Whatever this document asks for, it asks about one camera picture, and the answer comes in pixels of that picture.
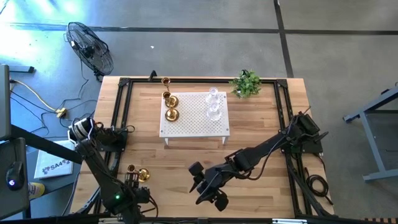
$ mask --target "glass cup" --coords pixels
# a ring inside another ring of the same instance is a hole
[[[209,95],[206,97],[206,103],[209,105],[212,103],[220,103],[220,99],[218,98],[218,89],[216,87],[211,87],[209,89]]]
[[[206,116],[211,121],[218,121],[221,118],[220,105],[217,102],[210,103]]]

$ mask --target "potted plant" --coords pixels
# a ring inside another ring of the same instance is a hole
[[[235,78],[234,80],[229,82],[232,87],[234,93],[239,98],[247,98],[251,95],[257,95],[260,91],[260,77],[258,77],[255,71],[247,71],[242,70],[239,78]]]

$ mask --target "concrete floor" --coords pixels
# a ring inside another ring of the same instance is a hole
[[[280,0],[286,29],[397,30],[398,2],[377,0]],[[207,27],[276,29],[271,0],[10,0],[0,22],[88,26]],[[83,79],[80,61],[60,31],[12,30],[0,26],[0,62],[31,65],[34,74],[13,73],[57,106],[77,96]],[[286,77],[279,34],[97,32],[108,43],[114,61],[111,75],[235,76],[253,69],[262,77]],[[329,135],[323,140],[326,174],[337,215],[348,218],[396,217],[398,177],[365,184],[363,174],[377,171],[362,125],[345,124],[353,112],[398,82],[398,40],[394,35],[287,35],[294,77],[304,78],[314,120]],[[90,81],[77,105],[96,99],[100,84]],[[23,86],[14,91],[39,104]],[[41,110],[21,101],[36,115]],[[12,123],[26,130],[40,126],[28,111],[12,103]],[[95,103],[73,110],[70,117],[91,113]],[[65,128],[45,117],[48,136]],[[60,215],[72,187],[32,202],[32,216]]]

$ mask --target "electric fan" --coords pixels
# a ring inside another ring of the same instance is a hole
[[[108,45],[90,28],[80,22],[70,22],[66,36],[72,49],[80,60],[94,71],[98,81],[99,77],[112,72],[113,61]]]

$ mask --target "wooden tabletop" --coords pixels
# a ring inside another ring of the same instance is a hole
[[[119,78],[104,77],[99,93],[94,119],[101,121],[106,127],[111,124]],[[195,190],[188,193],[193,184],[188,167],[194,162],[199,161],[205,168],[209,168],[223,163],[224,157],[228,154],[245,147],[257,146],[277,133],[280,127],[274,87],[263,84],[259,95],[239,99],[230,93],[228,84],[173,83],[173,78],[171,77],[171,92],[208,91],[211,86],[227,92],[231,130],[229,141],[226,145],[222,145],[221,138],[180,138],[170,139],[169,146],[165,146],[159,137],[160,97],[165,87],[160,83],[135,83],[132,88],[127,125],[135,126],[136,131],[129,134],[118,178],[123,180],[130,164],[134,164],[138,169],[142,167],[149,169],[151,177],[144,185],[150,188],[151,195],[159,206],[160,217],[294,217],[286,163],[284,155],[279,150],[271,154],[259,180],[233,179],[223,187],[223,191],[228,195],[229,205],[222,212],[209,202],[195,205],[198,192]],[[304,80],[288,78],[287,82],[293,113],[305,111],[308,108],[308,98]],[[126,92],[123,91],[118,126],[121,122]],[[325,177],[319,158],[306,154],[303,156],[303,164],[310,174]],[[262,161],[260,167],[254,169],[253,176],[258,175],[261,165]],[[89,168],[83,163],[71,212],[81,208],[97,186]],[[304,211],[302,193],[298,186],[297,188],[300,208]],[[317,200],[326,210],[333,213],[333,207],[325,198],[317,197]],[[155,212],[146,213],[148,217],[154,215]]]

